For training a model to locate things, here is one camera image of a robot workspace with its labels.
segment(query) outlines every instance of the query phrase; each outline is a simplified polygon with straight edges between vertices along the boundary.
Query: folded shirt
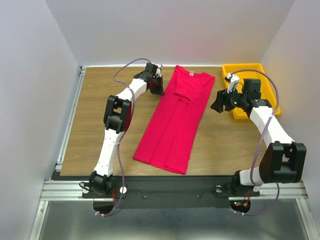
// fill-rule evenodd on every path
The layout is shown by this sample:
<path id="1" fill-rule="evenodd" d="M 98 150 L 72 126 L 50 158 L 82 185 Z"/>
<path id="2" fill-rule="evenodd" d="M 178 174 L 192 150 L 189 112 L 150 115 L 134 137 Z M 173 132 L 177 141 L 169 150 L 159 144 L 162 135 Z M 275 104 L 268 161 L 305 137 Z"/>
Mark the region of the folded shirt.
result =
<path id="1" fill-rule="evenodd" d="M 215 82 L 208 73 L 176 66 L 133 159 L 186 174 L 198 124 Z"/>

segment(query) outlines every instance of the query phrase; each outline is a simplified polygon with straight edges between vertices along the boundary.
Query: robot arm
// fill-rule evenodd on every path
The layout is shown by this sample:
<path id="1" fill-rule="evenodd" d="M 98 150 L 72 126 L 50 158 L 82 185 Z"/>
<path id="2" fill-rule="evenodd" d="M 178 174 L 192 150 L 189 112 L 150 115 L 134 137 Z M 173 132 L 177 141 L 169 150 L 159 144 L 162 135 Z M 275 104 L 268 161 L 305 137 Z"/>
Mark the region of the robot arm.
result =
<path id="1" fill-rule="evenodd" d="M 134 92 L 135 100 L 145 91 L 147 91 L 147 83 L 139 78 L 134 78 L 131 84 L 129 85 L 129 87 Z M 124 104 L 129 103 L 127 105 L 128 108 L 126 110 L 126 114 L 127 114 L 126 118 L 128 119 L 126 123 L 127 126 L 125 128 L 127 130 L 131 122 L 131 105 L 130 104 L 132 103 L 132 100 L 133 100 L 132 98 L 133 98 L 133 95 L 128 88 L 123 90 L 121 93 L 119 93 L 115 97 L 110 96 L 107 101 L 107 107 L 106 107 L 105 116 L 104 116 L 105 121 L 107 121 L 108 119 L 108 111 L 109 112 L 113 111 L 115 104 L 118 104 L 118 102 L 120 101 L 123 102 Z M 109 126 L 108 126 L 108 129 L 107 128 L 104 129 L 104 140 L 103 140 L 103 145 L 100 152 L 100 157 L 97 165 L 94 168 L 94 171 L 100 176 L 106 175 L 107 177 L 109 177 L 113 174 L 114 158 L 117 151 L 117 145 L 120 143 L 120 139 L 124 134 L 124 131 L 120 131 L 118 133 L 117 132 L 118 132 L 117 130 L 109 128 Z"/>
<path id="2" fill-rule="evenodd" d="M 224 107 L 226 111 L 242 108 L 262 134 L 273 110 L 268 100 L 261 99 L 261 81 L 244 79 L 242 93 L 238 93 L 235 86 L 239 77 L 229 73 L 225 80 L 229 87 L 217 92 L 217 98 L 211 108 L 218 113 L 222 113 Z M 307 152 L 305 145 L 296 143 L 284 131 L 275 116 L 271 119 L 263 139 L 267 150 L 259 167 L 253 169 L 253 181 L 258 185 L 299 182 Z M 250 173 L 251 169 L 236 171 L 232 178 L 233 187 L 252 186 Z"/>
<path id="3" fill-rule="evenodd" d="M 162 65 L 147 63 L 145 70 L 134 76 L 129 88 L 107 99 L 103 122 L 104 140 L 98 162 L 89 178 L 89 188 L 109 193 L 117 145 L 128 130 L 132 119 L 133 97 L 136 100 L 150 89 L 152 94 L 164 94 Z"/>

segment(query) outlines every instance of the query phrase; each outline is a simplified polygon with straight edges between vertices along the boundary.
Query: yellow bin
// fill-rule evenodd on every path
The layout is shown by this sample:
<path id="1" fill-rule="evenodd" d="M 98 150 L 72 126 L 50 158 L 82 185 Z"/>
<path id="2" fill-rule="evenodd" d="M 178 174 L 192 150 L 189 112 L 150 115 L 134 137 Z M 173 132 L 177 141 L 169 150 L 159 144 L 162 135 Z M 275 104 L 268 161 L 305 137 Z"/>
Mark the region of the yellow bin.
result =
<path id="1" fill-rule="evenodd" d="M 227 81 L 224 80 L 224 78 L 226 77 L 226 75 L 228 73 L 232 73 L 234 71 L 237 70 L 241 70 L 241 69 L 256 69 L 259 70 L 261 72 L 265 72 L 264 68 L 262 67 L 262 65 L 260 63 L 238 63 L 238 64 L 223 64 L 222 65 L 222 77 L 223 77 L 223 81 L 225 83 L 225 86 L 228 87 L 229 83 L 227 83 Z M 276 107 L 276 96 L 271 88 L 271 84 L 269 82 L 269 80 L 261 75 L 258 72 L 255 71 L 242 71 L 242 72 L 238 72 L 236 74 L 239 78 L 240 78 L 240 83 L 244 84 L 244 78 L 245 79 L 260 79 L 261 80 L 261 99 L 267 99 L 272 108 L 275 109 Z M 237 85 L 237 90 L 238 93 L 242 92 L 242 85 L 238 84 Z M 232 110 L 233 116 L 235 119 L 247 119 L 248 116 L 247 114 L 241 109 L 236 107 L 235 109 Z M 276 111 L 275 115 L 279 115 L 281 113 L 280 107 L 278 107 L 278 110 Z"/>

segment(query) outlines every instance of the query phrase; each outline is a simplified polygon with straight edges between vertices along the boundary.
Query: wooden table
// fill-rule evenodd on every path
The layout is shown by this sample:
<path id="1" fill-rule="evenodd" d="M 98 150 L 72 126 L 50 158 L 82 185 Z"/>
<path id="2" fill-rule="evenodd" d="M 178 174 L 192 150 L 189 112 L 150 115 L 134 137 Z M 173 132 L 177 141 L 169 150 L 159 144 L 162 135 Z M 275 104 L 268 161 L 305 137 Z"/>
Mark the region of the wooden table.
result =
<path id="1" fill-rule="evenodd" d="M 118 79 L 131 82 L 144 68 L 127 67 Z M 260 139 L 260 133 L 250 120 L 236 120 L 231 112 L 217 113 L 210 109 L 217 91 L 225 89 L 220 67 L 187 67 L 195 73 L 207 72 L 215 76 L 205 112 L 194 140 L 187 175 L 232 175 L 237 170 L 249 169 Z M 104 139 L 103 117 L 109 95 L 120 93 L 124 86 L 113 81 L 118 70 L 114 67 L 87 68 L 70 137 L 68 140 L 62 176 L 89 176 L 97 164 Z M 166 89 L 173 67 L 163 70 L 163 87 Z M 136 101 L 130 128 L 120 146 L 120 155 L 126 176 L 177 175 L 132 159 L 144 131 L 160 100 L 149 91 Z M 266 151 L 262 146 L 259 160 Z M 121 175 L 115 159 L 113 174 Z"/>

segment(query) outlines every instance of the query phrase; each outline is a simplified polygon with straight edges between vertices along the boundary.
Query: cable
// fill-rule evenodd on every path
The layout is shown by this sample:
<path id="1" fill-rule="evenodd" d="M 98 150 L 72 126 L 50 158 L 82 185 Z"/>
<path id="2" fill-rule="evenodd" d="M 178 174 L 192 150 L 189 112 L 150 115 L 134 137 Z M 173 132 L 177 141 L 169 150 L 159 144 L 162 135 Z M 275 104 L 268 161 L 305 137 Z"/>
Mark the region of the cable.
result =
<path id="1" fill-rule="evenodd" d="M 279 108 L 279 92 L 278 92 L 278 89 L 277 89 L 277 86 L 275 84 L 275 82 L 267 75 L 265 74 L 264 72 L 262 71 L 259 71 L 259 70 L 256 70 L 256 69 L 251 69 L 251 68 L 246 68 L 246 69 L 241 69 L 241 70 L 237 70 L 237 71 L 234 71 L 231 73 L 231 75 L 233 74 L 236 74 L 236 73 L 240 73 L 240 72 L 247 72 L 247 71 L 250 71 L 250 72 L 256 72 L 256 73 L 259 73 L 261 75 L 263 75 L 264 77 L 266 77 L 269 82 L 272 84 L 273 88 L 274 88 L 274 91 L 275 91 L 275 96 L 276 96 L 276 106 L 275 106 L 275 109 L 272 111 L 268 121 L 266 122 L 265 126 L 264 126 L 264 129 L 261 133 L 261 137 L 260 137 L 260 140 L 259 140 L 259 144 L 258 144 L 258 147 L 256 148 L 256 151 L 255 151 L 255 155 L 254 155 L 254 158 L 253 158 L 253 162 L 252 162 L 252 165 L 251 165 L 251 170 L 250 170 L 250 181 L 251 183 L 254 185 L 254 186 L 257 186 L 257 184 L 255 184 L 254 182 L 254 179 L 253 179 L 253 174 L 254 174 L 254 168 L 255 168 L 255 165 L 256 165 L 256 162 L 257 162 L 257 159 L 258 159 L 258 155 L 259 155 L 259 151 L 260 151 L 260 148 L 262 146 L 262 143 L 264 141 L 264 137 L 267 133 L 267 130 L 268 130 L 268 126 L 272 120 L 272 118 L 275 116 L 278 108 Z M 262 210 L 262 211 L 259 211 L 259 212 L 254 212 L 254 213 L 244 213 L 244 215 L 248 215 L 248 216 L 254 216 L 254 215 L 259 215 L 259 214 L 263 214 L 265 212 L 267 212 L 268 210 L 270 210 L 277 202 L 278 198 L 279 198 L 279 194 L 280 194 L 280 187 L 279 187 L 279 184 L 277 183 L 276 184 L 276 187 L 277 187 L 277 195 L 275 197 L 275 200 L 274 202 L 272 203 L 271 206 L 267 207 L 265 210 Z"/>
<path id="2" fill-rule="evenodd" d="M 120 68 L 113 76 L 113 81 L 117 82 L 117 83 L 121 83 L 123 85 L 125 85 L 131 92 L 132 94 L 132 111 L 131 111 L 131 118 L 134 116 L 134 112 L 135 112 L 135 106 L 136 106 L 136 99 L 135 99 L 135 93 L 134 91 L 130 88 L 130 86 L 125 83 L 124 81 L 121 81 L 121 80 L 117 80 L 116 79 L 116 76 L 118 75 L 118 73 L 120 73 L 123 69 L 125 69 L 126 67 L 128 67 L 130 64 L 133 64 L 134 62 L 136 61 L 139 61 L 139 60 L 146 60 L 147 62 L 151 63 L 151 61 L 147 58 L 137 58 L 129 63 L 127 63 L 126 65 L 124 65 L 122 68 Z M 122 139 L 124 138 L 124 136 L 126 135 L 126 131 L 123 133 L 123 135 L 121 136 L 121 138 L 119 139 L 119 144 L 117 145 L 117 157 L 118 157 L 118 161 L 119 161 L 119 165 L 120 165 L 120 169 L 121 169 L 121 175 L 122 175 L 122 191 L 123 189 L 125 188 L 125 171 L 124 171 L 124 167 L 122 166 L 122 163 L 121 163 L 121 158 L 120 158 L 120 143 L 122 141 Z M 99 215 L 101 217 L 108 217 L 108 216 L 111 216 L 112 214 L 114 214 L 114 212 L 117 210 L 122 198 L 123 198 L 124 194 L 121 192 L 120 194 L 120 197 L 119 197 L 119 200 L 117 201 L 116 205 L 113 207 L 113 209 L 107 213 L 107 214 L 104 214 L 104 213 L 100 213 L 98 211 L 95 211 L 95 214 L 96 215 Z"/>
<path id="3" fill-rule="evenodd" d="M 232 91 L 235 90 L 235 88 L 236 88 L 236 86 L 238 86 L 238 84 L 241 84 L 241 85 L 242 85 L 241 92 L 243 93 L 244 85 L 242 84 L 242 82 L 239 82 L 239 81 L 233 86 Z"/>

